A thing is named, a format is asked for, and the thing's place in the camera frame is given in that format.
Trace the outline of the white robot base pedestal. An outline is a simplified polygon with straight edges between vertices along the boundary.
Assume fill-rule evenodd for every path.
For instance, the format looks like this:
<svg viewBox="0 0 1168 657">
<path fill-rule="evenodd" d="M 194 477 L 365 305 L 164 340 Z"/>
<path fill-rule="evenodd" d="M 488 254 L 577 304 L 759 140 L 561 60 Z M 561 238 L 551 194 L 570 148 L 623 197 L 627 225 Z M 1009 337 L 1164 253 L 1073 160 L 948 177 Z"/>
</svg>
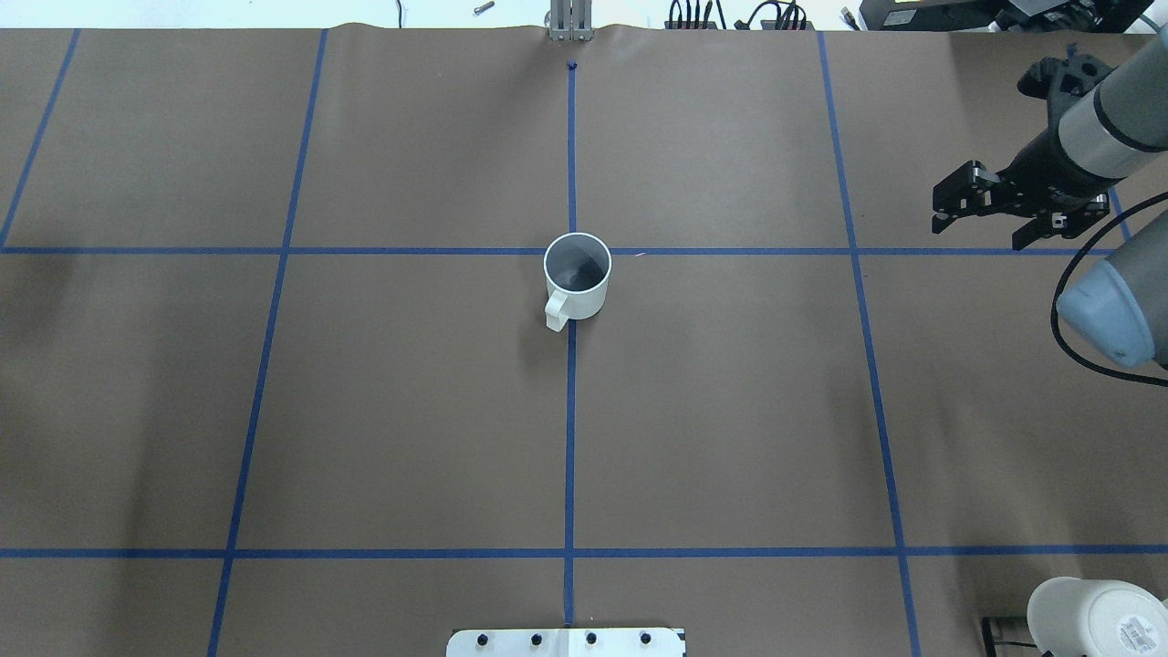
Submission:
<svg viewBox="0 0 1168 657">
<path fill-rule="evenodd" d="M 606 627 L 456 631 L 446 656 L 687 656 L 683 629 Z"/>
</svg>

